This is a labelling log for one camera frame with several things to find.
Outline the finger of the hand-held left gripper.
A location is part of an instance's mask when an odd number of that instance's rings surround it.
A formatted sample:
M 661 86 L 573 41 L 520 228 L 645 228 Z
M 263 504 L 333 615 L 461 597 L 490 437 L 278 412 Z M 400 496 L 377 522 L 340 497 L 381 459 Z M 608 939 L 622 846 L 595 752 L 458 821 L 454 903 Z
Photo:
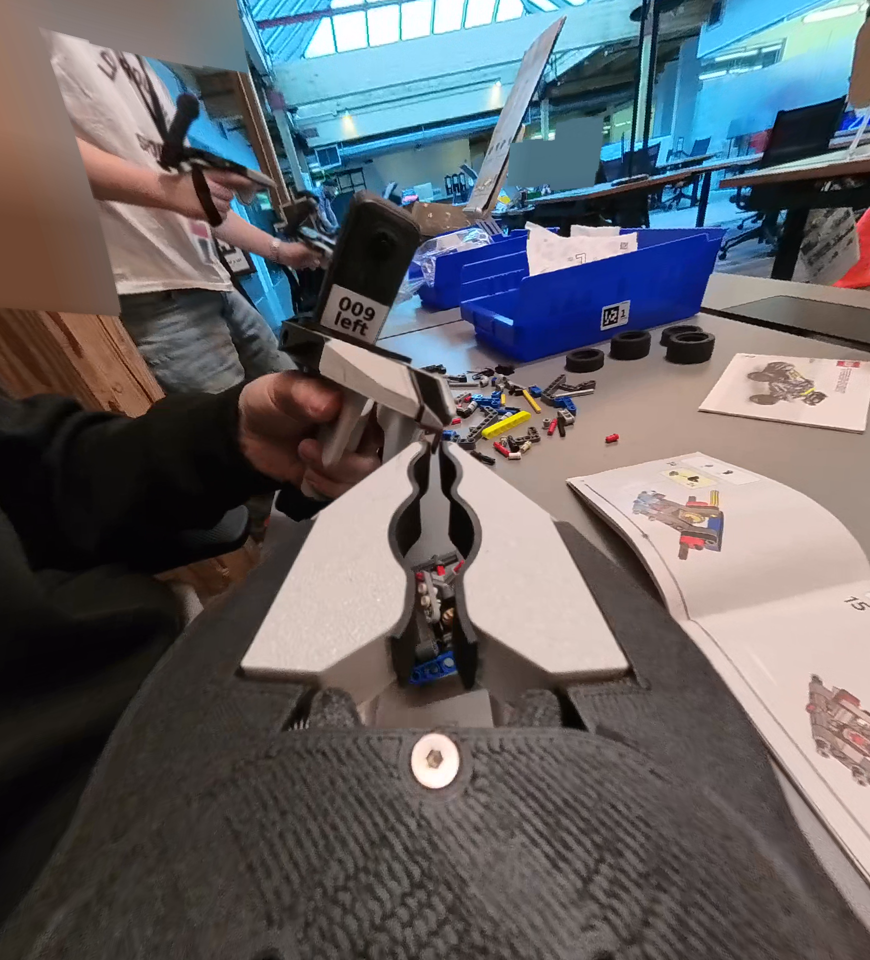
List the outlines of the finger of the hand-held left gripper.
M 321 348 L 320 375 L 428 431 L 448 427 L 456 404 L 441 375 L 337 338 Z
M 437 418 L 429 416 L 419 422 L 381 404 L 375 405 L 374 415 L 382 431 L 382 457 L 395 457 L 423 435 L 441 435 L 445 427 L 445 422 Z

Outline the partly built lego assembly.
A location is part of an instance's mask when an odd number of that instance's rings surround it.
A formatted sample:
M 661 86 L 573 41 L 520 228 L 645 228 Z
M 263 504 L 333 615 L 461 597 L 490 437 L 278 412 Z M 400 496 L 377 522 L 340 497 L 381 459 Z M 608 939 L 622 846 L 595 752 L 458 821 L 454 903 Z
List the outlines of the partly built lego assembly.
M 413 568 L 415 614 L 413 662 L 408 684 L 428 687 L 457 674 L 453 653 L 455 588 L 466 559 L 452 550 L 432 555 Z

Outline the person's left forearm black sleeve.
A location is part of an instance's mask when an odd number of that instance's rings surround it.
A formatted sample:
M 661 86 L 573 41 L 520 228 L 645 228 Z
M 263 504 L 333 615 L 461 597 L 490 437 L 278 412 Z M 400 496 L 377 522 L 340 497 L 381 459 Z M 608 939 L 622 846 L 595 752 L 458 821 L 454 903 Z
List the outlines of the person's left forearm black sleeve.
M 0 391 L 0 512 L 29 564 L 75 570 L 162 551 L 282 483 L 237 441 L 244 386 L 172 394 L 131 417 Z

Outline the pile of loose lego pieces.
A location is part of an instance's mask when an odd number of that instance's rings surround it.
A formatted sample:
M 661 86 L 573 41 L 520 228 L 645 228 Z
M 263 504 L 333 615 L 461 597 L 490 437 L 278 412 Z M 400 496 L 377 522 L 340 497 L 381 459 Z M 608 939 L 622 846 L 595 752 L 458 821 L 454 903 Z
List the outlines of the pile of loose lego pieces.
M 454 404 L 441 443 L 487 467 L 498 460 L 520 461 L 546 438 L 566 438 L 578 420 L 577 402 L 597 388 L 595 379 L 573 383 L 565 374 L 544 387 L 522 386 L 507 365 L 449 373 L 433 364 L 421 371 L 440 378 Z

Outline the open lego instruction booklet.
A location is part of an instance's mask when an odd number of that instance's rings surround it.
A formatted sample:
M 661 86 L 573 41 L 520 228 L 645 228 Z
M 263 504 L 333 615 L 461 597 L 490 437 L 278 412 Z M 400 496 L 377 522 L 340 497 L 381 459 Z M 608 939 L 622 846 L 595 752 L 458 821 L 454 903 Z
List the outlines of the open lego instruction booklet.
M 624 538 L 870 885 L 870 564 L 803 493 L 700 452 L 566 480 Z

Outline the closed lego instruction booklet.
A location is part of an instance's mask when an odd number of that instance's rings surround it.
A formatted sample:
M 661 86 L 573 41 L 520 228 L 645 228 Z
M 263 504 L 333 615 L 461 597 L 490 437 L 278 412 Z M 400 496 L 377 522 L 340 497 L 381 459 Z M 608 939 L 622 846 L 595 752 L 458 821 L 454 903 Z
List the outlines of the closed lego instruction booklet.
M 861 434 L 870 361 L 735 354 L 699 412 Z

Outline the clear plastic bag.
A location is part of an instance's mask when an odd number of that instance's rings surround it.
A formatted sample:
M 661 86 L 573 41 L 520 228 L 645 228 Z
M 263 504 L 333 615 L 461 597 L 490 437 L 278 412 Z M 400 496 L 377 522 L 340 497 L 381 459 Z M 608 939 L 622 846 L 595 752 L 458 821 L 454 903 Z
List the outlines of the clear plastic bag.
M 489 246 L 493 236 L 480 222 L 440 234 L 418 246 L 412 257 L 412 268 L 417 269 L 421 283 L 431 285 L 440 259 Z

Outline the small blue plastic bin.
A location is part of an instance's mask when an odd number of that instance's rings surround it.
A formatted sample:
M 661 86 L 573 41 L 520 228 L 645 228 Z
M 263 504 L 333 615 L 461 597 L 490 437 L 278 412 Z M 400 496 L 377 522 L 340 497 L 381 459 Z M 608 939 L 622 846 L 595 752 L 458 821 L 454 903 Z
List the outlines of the small blue plastic bin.
M 444 311 L 457 307 L 467 296 L 463 291 L 465 284 L 482 279 L 478 270 L 470 271 L 470 278 L 465 279 L 465 270 L 495 259 L 524 256 L 526 235 L 524 228 L 494 233 L 489 246 L 453 253 L 440 259 L 431 285 L 421 282 L 421 276 L 411 263 L 408 279 L 417 284 L 417 295 L 427 309 Z

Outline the leaning cardboard sign board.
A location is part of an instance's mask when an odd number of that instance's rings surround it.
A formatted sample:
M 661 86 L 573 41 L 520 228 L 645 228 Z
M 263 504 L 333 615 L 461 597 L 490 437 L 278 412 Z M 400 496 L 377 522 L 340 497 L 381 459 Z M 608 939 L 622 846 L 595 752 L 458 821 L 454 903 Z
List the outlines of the leaning cardboard sign board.
M 549 25 L 526 50 L 514 78 L 486 151 L 475 186 L 464 208 L 470 222 L 484 220 L 494 211 L 508 168 L 516 135 L 523 125 L 526 110 L 542 77 L 551 52 L 567 17 L 562 15 Z

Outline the white paper sheets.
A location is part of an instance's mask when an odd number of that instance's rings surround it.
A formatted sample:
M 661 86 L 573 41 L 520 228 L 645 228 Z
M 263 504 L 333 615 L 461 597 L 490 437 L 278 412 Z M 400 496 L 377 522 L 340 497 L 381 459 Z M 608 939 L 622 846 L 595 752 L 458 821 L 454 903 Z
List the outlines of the white paper sheets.
M 572 224 L 562 236 L 539 224 L 526 225 L 529 277 L 566 270 L 638 250 L 638 234 L 622 233 L 618 226 Z

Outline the long office desk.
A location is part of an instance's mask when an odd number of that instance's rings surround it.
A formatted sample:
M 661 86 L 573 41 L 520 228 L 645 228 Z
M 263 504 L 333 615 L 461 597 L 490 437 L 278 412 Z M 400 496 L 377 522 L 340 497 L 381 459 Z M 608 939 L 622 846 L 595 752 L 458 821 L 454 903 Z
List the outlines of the long office desk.
M 705 225 L 713 175 L 757 166 L 761 158 L 761 154 L 753 153 L 703 163 L 670 174 L 625 177 L 612 183 L 561 191 L 536 198 L 526 205 L 510 204 L 501 213 L 494 214 L 494 218 L 510 229 L 523 229 L 528 222 L 532 222 L 545 228 L 554 227 L 562 235 L 569 235 L 573 224 L 611 224 L 623 229 L 647 229 L 650 226 L 650 197 L 661 194 L 667 186 L 690 182 L 699 186 L 693 227 L 701 229 Z

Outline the person's torso black sweater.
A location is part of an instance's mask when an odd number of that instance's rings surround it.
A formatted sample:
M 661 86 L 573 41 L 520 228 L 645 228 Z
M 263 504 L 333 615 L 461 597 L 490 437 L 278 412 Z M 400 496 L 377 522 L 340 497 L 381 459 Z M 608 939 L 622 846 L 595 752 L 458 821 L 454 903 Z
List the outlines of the person's torso black sweater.
M 0 930 L 64 836 L 117 721 L 182 631 L 179 603 L 153 575 L 182 553 L 183 533 L 127 560 L 34 567 L 0 511 Z

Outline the black vertical pole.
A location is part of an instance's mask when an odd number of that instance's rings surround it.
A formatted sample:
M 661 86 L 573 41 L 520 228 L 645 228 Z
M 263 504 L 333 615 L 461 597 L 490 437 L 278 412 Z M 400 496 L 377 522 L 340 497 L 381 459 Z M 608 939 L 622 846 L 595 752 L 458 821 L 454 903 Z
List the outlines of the black vertical pole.
M 648 149 L 652 129 L 652 113 L 657 56 L 662 14 L 662 1 L 641 1 L 638 14 L 638 61 L 633 89 L 633 118 L 630 146 L 625 172 L 628 177 L 636 175 L 636 154 Z

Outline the black office chair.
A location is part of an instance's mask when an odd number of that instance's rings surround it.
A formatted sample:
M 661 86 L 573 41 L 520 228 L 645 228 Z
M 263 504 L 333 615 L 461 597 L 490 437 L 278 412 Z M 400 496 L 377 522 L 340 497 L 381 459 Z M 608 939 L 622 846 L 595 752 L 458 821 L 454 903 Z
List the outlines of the black office chair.
M 826 152 L 839 128 L 845 107 L 846 96 L 843 95 L 830 101 L 780 110 L 754 170 L 762 171 L 770 166 L 797 162 Z M 751 239 L 760 244 L 778 240 L 780 210 L 765 211 L 755 206 L 757 201 L 766 197 L 764 188 L 749 188 L 743 209 L 756 214 L 757 225 L 726 239 L 719 249 L 718 260 L 725 260 L 731 249 Z

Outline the orange traffic cone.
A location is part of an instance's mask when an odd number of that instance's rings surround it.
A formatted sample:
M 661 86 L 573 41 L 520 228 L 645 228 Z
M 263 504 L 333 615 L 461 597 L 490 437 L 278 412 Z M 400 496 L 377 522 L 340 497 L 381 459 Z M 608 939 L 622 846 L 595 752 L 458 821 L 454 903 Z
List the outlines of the orange traffic cone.
M 862 290 L 870 288 L 870 208 L 856 224 L 859 258 L 832 286 L 837 289 Z

